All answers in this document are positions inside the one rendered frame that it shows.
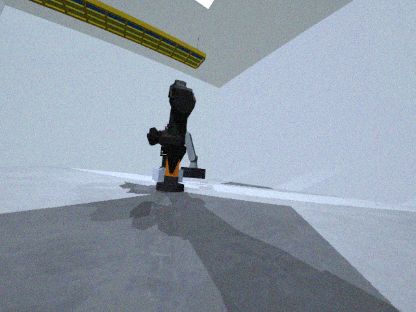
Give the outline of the orange knob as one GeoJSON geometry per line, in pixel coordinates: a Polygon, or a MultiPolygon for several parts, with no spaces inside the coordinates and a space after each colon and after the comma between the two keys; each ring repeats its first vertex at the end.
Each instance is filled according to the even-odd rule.
{"type": "Polygon", "coordinates": [[[179,173],[179,162],[178,162],[174,172],[172,174],[169,172],[168,156],[167,156],[165,176],[178,177],[178,173],[179,173]]]}

